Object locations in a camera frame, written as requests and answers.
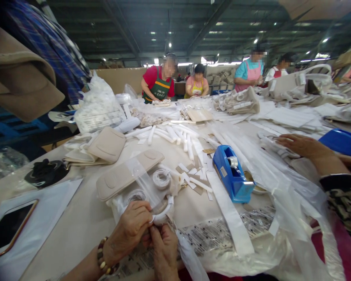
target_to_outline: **table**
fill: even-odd
[[[237,125],[248,136],[254,137],[259,128],[247,122]],[[211,146],[200,139],[203,148]],[[152,145],[147,143],[139,145],[137,138],[130,138],[124,147],[121,156],[115,165],[119,165],[129,159],[134,151],[145,151],[148,148],[156,149],[164,154],[162,163],[174,169],[178,163],[188,165],[191,161],[188,154],[183,152],[182,146],[170,144],[162,138],[154,138]],[[60,146],[49,153],[38,158],[59,160],[64,157],[66,150]],[[30,184],[23,182],[23,177],[28,173],[33,163],[30,163],[14,174],[0,180],[0,202],[14,195],[34,189]],[[69,205],[65,209],[55,228],[28,266],[21,280],[42,281],[52,277],[58,277],[63,272],[70,271],[90,250],[96,246],[102,237],[109,236],[114,227],[111,209],[97,198],[96,180],[111,166],[86,166],[72,167],[69,174],[62,180],[73,179],[83,176],[84,180]],[[201,196],[191,188],[186,188],[175,198],[174,220],[178,228],[194,225],[208,219],[219,218],[222,213],[214,199],[210,201],[207,193]],[[252,194],[250,205],[254,208],[270,205],[271,201],[267,195]],[[241,204],[236,204],[238,212],[243,212]],[[153,280],[153,272],[140,272],[133,274],[125,280]]]

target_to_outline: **hand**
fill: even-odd
[[[147,201],[133,201],[122,214],[112,235],[104,243],[103,256],[109,267],[127,256],[152,225],[151,206]]]
[[[161,234],[155,226],[150,228],[150,233],[154,248],[153,259],[156,280],[179,280],[177,270],[177,236],[167,224],[161,227]]]
[[[296,134],[281,135],[276,142],[309,160],[335,157],[334,152],[321,142]]]

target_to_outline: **teal shirt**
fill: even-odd
[[[247,63],[250,69],[258,68],[259,67],[259,62],[252,62],[251,59],[243,61],[237,71],[235,72],[235,77],[234,78],[242,78],[244,80],[247,80]],[[264,66],[262,65],[262,61],[260,61],[260,69],[261,69],[261,75],[264,70]]]

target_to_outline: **red shirt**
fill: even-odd
[[[161,73],[161,66],[159,66],[159,78],[162,79],[162,73]],[[148,88],[152,89],[153,85],[156,82],[157,79],[157,66],[151,66],[147,71],[143,74],[143,79],[147,83]],[[171,78],[167,79],[167,82],[172,80],[170,83],[170,88],[168,92],[168,97],[173,97],[174,96],[174,80]]]

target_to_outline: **woman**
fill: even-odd
[[[97,281],[104,274],[112,275],[119,262],[139,244],[149,229],[154,248],[155,277],[158,281],[179,281],[177,271],[177,236],[168,225],[161,232],[153,226],[149,202],[134,201],[122,214],[111,236],[103,239],[62,281]]]
[[[256,46],[252,50],[250,58],[241,63],[235,72],[235,90],[241,92],[249,86],[255,87],[262,83],[262,71],[264,66],[261,58],[264,56],[265,50]]]
[[[204,71],[204,65],[197,64],[195,66],[195,74],[190,76],[186,81],[186,94],[184,98],[205,96],[208,94],[209,85],[207,79],[204,78]]]
[[[277,142],[314,164],[330,209],[336,212],[351,236],[351,173],[345,166],[351,166],[351,157],[337,156],[321,142],[301,135],[281,135]]]
[[[151,66],[143,74],[142,96],[145,103],[162,101],[174,96],[173,74],[176,72],[177,57],[174,53],[168,53],[164,57],[162,66]]]
[[[288,75],[286,69],[293,63],[293,54],[286,53],[281,56],[279,63],[269,69],[268,74],[265,77],[265,82],[269,82],[278,77]]]

